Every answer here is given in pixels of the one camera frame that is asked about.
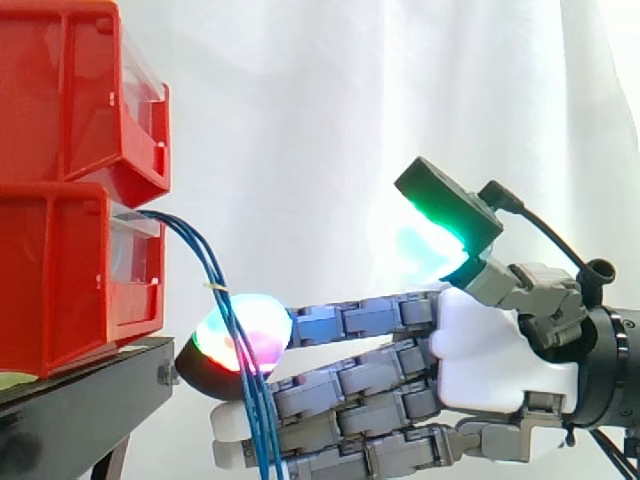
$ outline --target metal bolt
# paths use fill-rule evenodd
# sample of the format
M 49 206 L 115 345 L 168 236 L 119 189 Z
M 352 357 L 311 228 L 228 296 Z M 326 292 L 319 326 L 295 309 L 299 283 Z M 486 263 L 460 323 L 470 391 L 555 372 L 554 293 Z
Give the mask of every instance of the metal bolt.
M 167 386 L 180 384 L 180 377 L 173 363 L 165 363 L 158 367 L 158 382 Z

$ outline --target led light ball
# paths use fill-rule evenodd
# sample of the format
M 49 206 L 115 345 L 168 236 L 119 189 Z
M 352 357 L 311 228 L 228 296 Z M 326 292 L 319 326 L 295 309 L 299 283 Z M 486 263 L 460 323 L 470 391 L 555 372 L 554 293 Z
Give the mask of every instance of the led light ball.
M 249 337 L 260 372 L 271 373 L 291 338 L 292 321 L 287 310 L 275 298 L 257 294 L 234 295 L 231 307 Z M 240 371 L 234 343 L 219 308 L 214 308 L 198 325 L 194 341 L 203 354 L 220 366 L 231 372 Z
M 291 338 L 292 319 L 284 306 L 268 295 L 240 294 L 230 298 L 258 363 L 268 376 Z M 196 390 L 219 400 L 242 400 L 244 391 L 234 342 L 216 306 L 200 322 L 176 358 L 180 376 Z

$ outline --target red plastic drawer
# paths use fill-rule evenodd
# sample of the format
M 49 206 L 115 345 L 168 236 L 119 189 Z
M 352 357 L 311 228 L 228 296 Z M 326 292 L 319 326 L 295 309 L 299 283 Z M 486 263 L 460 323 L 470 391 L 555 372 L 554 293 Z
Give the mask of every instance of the red plastic drawer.
M 169 190 L 169 91 L 105 0 L 0 1 L 0 181 L 98 182 L 134 207 Z
M 164 229 L 84 183 L 0 184 L 0 371 L 47 377 L 162 327 Z

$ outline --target cable connector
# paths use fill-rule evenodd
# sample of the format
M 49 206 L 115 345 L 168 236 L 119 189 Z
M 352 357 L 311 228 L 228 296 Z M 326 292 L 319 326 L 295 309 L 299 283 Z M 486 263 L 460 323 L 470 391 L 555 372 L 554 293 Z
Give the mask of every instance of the cable connector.
M 495 180 L 487 183 L 478 193 L 478 197 L 493 211 L 504 210 L 520 215 L 525 210 L 524 202 Z

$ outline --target black cable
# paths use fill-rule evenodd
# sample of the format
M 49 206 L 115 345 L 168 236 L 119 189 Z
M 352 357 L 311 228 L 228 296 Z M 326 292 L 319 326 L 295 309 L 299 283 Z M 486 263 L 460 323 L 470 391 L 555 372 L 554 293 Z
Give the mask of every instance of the black cable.
M 638 470 L 604 432 L 600 430 L 591 430 L 590 433 L 596 444 L 625 479 L 640 479 Z
M 586 264 L 580 255 L 573 250 L 567 242 L 565 242 L 560 235 L 558 235 L 551 226 L 542 220 L 538 215 L 533 213 L 528 208 L 523 208 L 521 215 L 526 218 L 533 226 L 544 233 L 549 239 L 557 245 L 557 247 L 574 263 L 580 271 L 590 272 L 591 268 Z
M 548 223 L 529 210 L 520 198 L 499 182 L 496 182 L 495 180 L 490 181 L 478 193 L 478 197 L 494 211 L 504 210 L 505 212 L 509 212 L 514 215 L 521 215 L 528 220 L 533 226 L 546 235 L 547 238 L 549 238 L 575 264 L 576 267 L 578 267 L 578 270 L 585 282 L 601 287 L 602 285 L 606 285 L 613 281 L 614 276 L 602 275 L 599 271 L 596 271 L 582 260 L 580 255 L 578 255 Z

